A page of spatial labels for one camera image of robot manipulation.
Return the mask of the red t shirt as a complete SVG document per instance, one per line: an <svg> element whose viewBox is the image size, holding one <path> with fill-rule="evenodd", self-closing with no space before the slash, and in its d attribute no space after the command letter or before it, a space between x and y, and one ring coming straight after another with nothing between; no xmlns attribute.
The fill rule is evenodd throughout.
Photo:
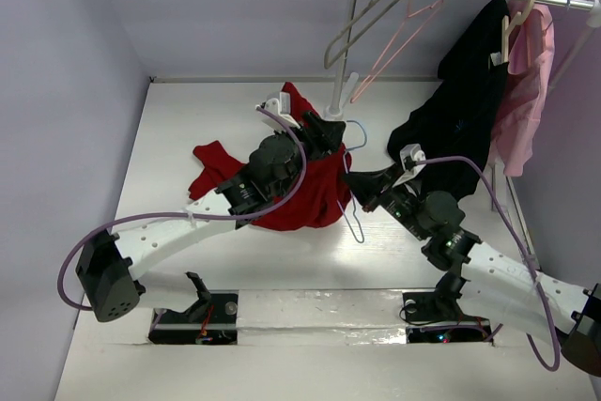
<svg viewBox="0 0 601 401"><path fill-rule="evenodd" d="M304 125L302 115L305 112L318 115L311 102L292 83L284 83L281 91L290 95L291 115L299 122L300 128ZM242 163L229 155L219 141L195 147L193 155L204 166L200 176L189 187L189 197L193 201L217 191L231 203L230 211L234 216L262 211L277 203L283 204L259 218L236 221L237 228L246 224L274 231L326 227L343 216L343 210L351 200L351 192L343 181L343 175L352 159L344 144L336 153L329 153L323 159L307 161L304 179L291 198L286 196L298 185L299 177L287 194L262 194L247 176L248 162Z"/></svg>

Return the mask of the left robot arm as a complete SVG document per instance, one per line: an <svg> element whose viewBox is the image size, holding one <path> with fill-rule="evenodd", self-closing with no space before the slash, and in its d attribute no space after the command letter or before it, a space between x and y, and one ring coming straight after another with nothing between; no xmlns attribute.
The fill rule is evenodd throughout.
<svg viewBox="0 0 601 401"><path fill-rule="evenodd" d="M132 227L110 226L85 239L76 275L100 323L120 319L146 293L142 278L167 258L211 237L234 232L288 203L305 181L308 164L336 153L346 124L312 112L296 123L266 105L257 111L273 132L237 173L187 207L121 219Z"/></svg>

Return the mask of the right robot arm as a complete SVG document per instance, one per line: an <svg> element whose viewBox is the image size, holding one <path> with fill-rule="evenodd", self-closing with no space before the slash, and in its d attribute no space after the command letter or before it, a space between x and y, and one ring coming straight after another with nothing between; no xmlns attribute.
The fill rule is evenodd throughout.
<svg viewBox="0 0 601 401"><path fill-rule="evenodd" d="M497 251L462 227L465 214L451 194L413 194L399 165L344 180L364 210L385 209L424 242L426 259L444 273L432 296L439 316L491 319L557 346L576 368L599 376L598 286L562 282Z"/></svg>

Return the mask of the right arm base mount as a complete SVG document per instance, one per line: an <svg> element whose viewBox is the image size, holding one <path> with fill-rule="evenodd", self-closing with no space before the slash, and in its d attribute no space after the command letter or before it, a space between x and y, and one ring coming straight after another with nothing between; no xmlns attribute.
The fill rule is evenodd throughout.
<svg viewBox="0 0 601 401"><path fill-rule="evenodd" d="M457 301L465 281L445 274L430 290L403 294L399 317L409 344L482 343L491 340L490 322L461 311Z"/></svg>

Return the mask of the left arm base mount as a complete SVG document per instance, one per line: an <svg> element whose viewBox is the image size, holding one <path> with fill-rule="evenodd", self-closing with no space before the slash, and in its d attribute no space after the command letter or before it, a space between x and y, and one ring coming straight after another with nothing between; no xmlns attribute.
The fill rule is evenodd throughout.
<svg viewBox="0 0 601 401"><path fill-rule="evenodd" d="M154 345L227 346L238 342L238 291L208 290L203 279L187 271L196 299L183 311L155 309L148 331Z"/></svg>

